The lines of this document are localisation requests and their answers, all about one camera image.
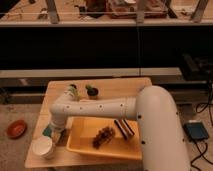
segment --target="white bowl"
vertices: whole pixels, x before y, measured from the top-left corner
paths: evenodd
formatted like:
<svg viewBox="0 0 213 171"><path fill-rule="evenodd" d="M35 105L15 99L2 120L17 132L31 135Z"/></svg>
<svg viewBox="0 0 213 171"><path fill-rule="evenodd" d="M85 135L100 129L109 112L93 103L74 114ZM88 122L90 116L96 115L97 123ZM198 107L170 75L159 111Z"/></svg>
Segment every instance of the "white bowl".
<svg viewBox="0 0 213 171"><path fill-rule="evenodd" d="M50 137L41 136L34 141L32 150L34 154L49 159L53 157L54 147Z"/></svg>

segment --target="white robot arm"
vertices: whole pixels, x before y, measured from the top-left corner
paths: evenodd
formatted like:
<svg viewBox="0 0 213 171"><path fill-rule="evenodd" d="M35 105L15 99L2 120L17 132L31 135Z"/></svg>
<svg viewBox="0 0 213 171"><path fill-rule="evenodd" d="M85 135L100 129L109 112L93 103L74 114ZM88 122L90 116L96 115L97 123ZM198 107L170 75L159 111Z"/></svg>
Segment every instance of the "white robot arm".
<svg viewBox="0 0 213 171"><path fill-rule="evenodd" d="M138 122L144 171L190 171L179 113L172 96L148 86L136 98L74 101L65 91L51 106L51 128L62 131L69 116L123 118Z"/></svg>

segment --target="floor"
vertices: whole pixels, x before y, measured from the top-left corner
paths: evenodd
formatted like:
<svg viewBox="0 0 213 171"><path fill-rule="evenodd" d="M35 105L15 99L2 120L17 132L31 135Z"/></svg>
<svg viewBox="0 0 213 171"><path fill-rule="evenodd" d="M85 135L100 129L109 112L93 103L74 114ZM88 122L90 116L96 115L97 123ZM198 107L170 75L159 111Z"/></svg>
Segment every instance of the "floor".
<svg viewBox="0 0 213 171"><path fill-rule="evenodd" d="M25 157L31 141L33 130L39 115L41 104L0 104L0 170L1 171L44 171L46 169L26 169L24 168ZM5 130L7 126L17 119L24 119L27 122L28 128L25 134L16 140L8 139ZM208 130L210 138L207 140L209 149L206 157L213 161L213 128L209 121L208 111L192 115L182 113L181 121L185 123L188 120L196 119L202 121ZM198 151L194 144L187 142L190 159L198 155ZM211 171L213 166L205 162L202 158L195 162L202 171ZM116 165L101 165L101 166L83 166L57 168L59 171L83 171L83 170L116 170L116 171L136 171L142 170L142 165L131 164L116 164Z"/></svg>

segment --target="black cable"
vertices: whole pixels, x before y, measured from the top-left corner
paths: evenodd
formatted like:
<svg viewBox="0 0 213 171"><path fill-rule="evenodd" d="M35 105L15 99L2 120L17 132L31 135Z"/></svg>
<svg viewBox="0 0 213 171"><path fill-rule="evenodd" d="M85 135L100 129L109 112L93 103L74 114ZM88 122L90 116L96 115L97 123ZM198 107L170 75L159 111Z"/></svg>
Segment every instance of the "black cable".
<svg viewBox="0 0 213 171"><path fill-rule="evenodd" d="M207 151L208 151L208 143L207 142L204 142L205 143L205 148L207 149ZM200 152L200 154L202 153L202 151L200 150L200 148L199 148L199 146L198 146L198 144L197 144L197 142L195 142L195 145L196 145L196 147L197 147L197 149L198 149L198 151ZM202 155L202 157L204 158L204 160L206 160L209 164L211 164L211 165L213 165L213 162L212 161L210 161L209 159L207 159L205 156L204 156L204 154Z"/></svg>
<svg viewBox="0 0 213 171"><path fill-rule="evenodd" d="M211 106L212 104L212 100L213 100L213 83L211 81L207 82L209 90L208 90L208 101L207 103L198 103L196 105L196 113L201 113L203 112L206 108L208 108L209 110L209 118L210 118L210 122L211 125L213 127L213 118L212 118L212 112L211 112Z"/></svg>
<svg viewBox="0 0 213 171"><path fill-rule="evenodd" d="M205 146L205 149L204 149L204 151L202 152L201 150L199 151L200 152L200 154L198 155L198 156L196 156L194 159L192 159L191 160L191 166L193 167L193 168L195 168L195 169L197 169L198 171L202 171L199 167L197 167L197 166L195 166L193 163L196 161L196 160L198 160L199 158L201 158L201 157L203 157L203 155L207 152L207 150L208 150L208 144Z"/></svg>

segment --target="wooden tray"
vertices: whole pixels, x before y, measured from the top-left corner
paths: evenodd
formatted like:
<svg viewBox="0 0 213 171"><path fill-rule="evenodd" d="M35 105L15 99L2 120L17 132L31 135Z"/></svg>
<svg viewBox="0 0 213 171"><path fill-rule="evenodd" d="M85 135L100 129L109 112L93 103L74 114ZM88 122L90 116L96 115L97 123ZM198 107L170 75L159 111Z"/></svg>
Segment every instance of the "wooden tray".
<svg viewBox="0 0 213 171"><path fill-rule="evenodd" d="M81 154L141 160L137 123L135 121L128 121L128 123L135 135L126 141L114 124L114 119L76 117L73 119L67 149ZM92 145L93 138L98 134L99 130L106 126L115 129L115 137L109 143L102 144L99 149L96 149Z"/></svg>

